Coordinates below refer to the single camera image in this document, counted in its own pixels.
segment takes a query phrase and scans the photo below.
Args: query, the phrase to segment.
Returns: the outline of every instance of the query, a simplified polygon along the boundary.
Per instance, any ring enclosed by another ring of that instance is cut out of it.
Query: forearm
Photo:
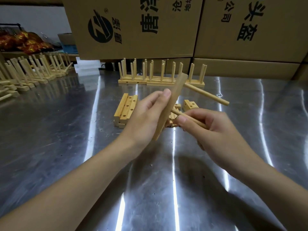
[[[42,193],[0,219],[1,230],[75,230],[114,176],[132,144],[116,140]]]
[[[308,230],[308,191],[270,165],[258,164],[238,175],[239,180],[259,195],[287,230]]]

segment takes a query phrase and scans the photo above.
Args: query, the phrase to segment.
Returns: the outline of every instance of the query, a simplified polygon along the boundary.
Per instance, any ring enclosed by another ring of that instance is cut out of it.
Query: fingernail
[[[184,117],[183,115],[180,115],[177,117],[177,121],[178,123],[181,125],[181,124],[184,124],[184,122],[186,122],[187,118]]]
[[[164,90],[164,96],[165,97],[168,97],[168,96],[170,96],[171,95],[171,91],[168,89],[168,88],[166,88],[165,90]]]

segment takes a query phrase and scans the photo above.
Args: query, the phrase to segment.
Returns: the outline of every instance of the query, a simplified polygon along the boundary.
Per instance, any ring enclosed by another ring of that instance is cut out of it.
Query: right hand
[[[233,177],[243,169],[257,169],[264,161],[250,148],[224,112],[195,108],[185,112],[209,128],[200,127],[183,115],[174,123],[194,136],[210,158]]]

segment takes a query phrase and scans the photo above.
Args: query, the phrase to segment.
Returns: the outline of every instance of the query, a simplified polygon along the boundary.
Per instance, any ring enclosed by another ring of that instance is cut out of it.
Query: left hand
[[[138,149],[138,156],[141,151],[150,143],[162,110],[166,107],[171,96],[171,91],[156,91],[148,95],[136,105],[131,118],[119,136],[125,141],[132,141]]]

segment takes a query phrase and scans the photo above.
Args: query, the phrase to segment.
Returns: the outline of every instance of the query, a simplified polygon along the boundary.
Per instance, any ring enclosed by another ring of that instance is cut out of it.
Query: black circular logo
[[[113,37],[113,27],[109,20],[97,14],[93,16],[93,21],[94,23],[90,19],[88,23],[88,30],[92,38],[99,43],[109,42]]]

